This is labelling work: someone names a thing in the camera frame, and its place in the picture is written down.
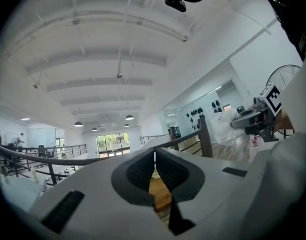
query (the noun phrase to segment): light fixture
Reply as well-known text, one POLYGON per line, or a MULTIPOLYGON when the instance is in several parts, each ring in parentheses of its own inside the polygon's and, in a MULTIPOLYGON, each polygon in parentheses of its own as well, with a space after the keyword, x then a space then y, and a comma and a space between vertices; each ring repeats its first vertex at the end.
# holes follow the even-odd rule
POLYGON ((80 122, 80 121, 77 121, 75 124, 74 124, 75 127, 83 127, 83 124, 80 122))
POLYGON ((131 114, 129 114, 126 118, 125 118, 125 120, 133 120, 134 119, 134 117, 131 115, 131 114))
POLYGON ((208 94, 211 94, 212 92, 214 92, 215 90, 212 90, 212 91, 210 91, 209 93, 207 93, 206 95, 208 95, 208 94))

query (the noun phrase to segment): ceiling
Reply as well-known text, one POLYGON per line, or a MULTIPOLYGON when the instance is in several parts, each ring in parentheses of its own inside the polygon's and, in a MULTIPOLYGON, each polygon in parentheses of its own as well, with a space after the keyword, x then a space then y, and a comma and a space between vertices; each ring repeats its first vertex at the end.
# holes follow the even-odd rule
POLYGON ((85 132, 136 127, 167 65, 226 3, 187 2, 181 13, 164 0, 25 0, 4 32, 5 56, 85 132), (128 114, 135 120, 125 121, 128 114))

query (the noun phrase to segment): pendant light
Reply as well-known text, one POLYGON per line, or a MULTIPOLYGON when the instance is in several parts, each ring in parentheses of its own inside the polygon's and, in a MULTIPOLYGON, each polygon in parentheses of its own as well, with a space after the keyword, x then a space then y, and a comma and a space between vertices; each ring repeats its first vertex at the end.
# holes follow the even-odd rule
POLYGON ((126 118, 125 118, 125 120, 133 120, 134 119, 134 117, 131 115, 131 114, 129 114, 126 118))
POLYGON ((80 122, 80 121, 77 121, 75 124, 74 124, 75 127, 83 127, 83 124, 80 122))

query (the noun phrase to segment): ceiling beam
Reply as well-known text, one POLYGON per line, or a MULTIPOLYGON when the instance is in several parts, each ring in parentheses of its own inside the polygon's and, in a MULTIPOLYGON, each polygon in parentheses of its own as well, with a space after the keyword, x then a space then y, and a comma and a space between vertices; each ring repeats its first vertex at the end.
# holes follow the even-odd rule
POLYGON ((135 79, 135 78, 98 78, 93 77, 91 79, 81 79, 74 80, 68 82, 58 82, 50 84, 46 87, 48 92, 59 91, 69 88, 78 88, 78 87, 89 87, 89 86, 114 86, 114 85, 122 85, 122 86, 152 86, 152 80, 149 79, 135 79))
MULTIPOLYGON (((85 62, 85 61, 116 61, 118 60, 118 50, 117 49, 89 49, 84 47, 84 53, 82 54, 80 48, 76 50, 71 50, 66 53, 60 53, 53 57, 48 57, 48 62, 45 60, 40 60, 36 64, 27 66, 26 70, 29 75, 36 72, 40 72, 45 69, 50 69, 56 66, 64 65, 67 63, 74 62, 85 62)), ((122 50, 121 60, 131 62, 132 56, 129 51, 122 50)), ((166 56, 152 56, 151 54, 137 53, 134 62, 141 62, 152 64, 156 66, 165 67, 167 62, 166 56)))
POLYGON ((103 113, 113 113, 113 112, 129 112, 129 111, 138 111, 140 110, 140 106, 129 106, 129 107, 116 107, 112 109, 105 109, 105 108, 99 108, 99 109, 85 109, 85 110, 76 110, 73 111, 73 115, 89 115, 89 114, 103 114, 103 113))
POLYGON ((76 99, 68 99, 61 101, 62 106, 70 106, 70 105, 81 105, 81 104, 89 104, 89 103, 103 103, 103 102, 133 102, 133 101, 143 101, 145 100, 145 96, 104 96, 104 97, 83 97, 76 99))

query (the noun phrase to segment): plastic bag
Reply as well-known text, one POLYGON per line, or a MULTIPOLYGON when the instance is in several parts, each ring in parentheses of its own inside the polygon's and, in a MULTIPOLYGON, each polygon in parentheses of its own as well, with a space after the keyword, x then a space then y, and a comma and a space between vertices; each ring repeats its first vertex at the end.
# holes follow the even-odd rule
POLYGON ((247 135, 244 129, 234 129, 230 125, 230 123, 238 117, 239 114, 234 108, 225 112, 215 113, 214 117, 211 119, 211 124, 215 140, 218 144, 235 146, 245 139, 247 135))

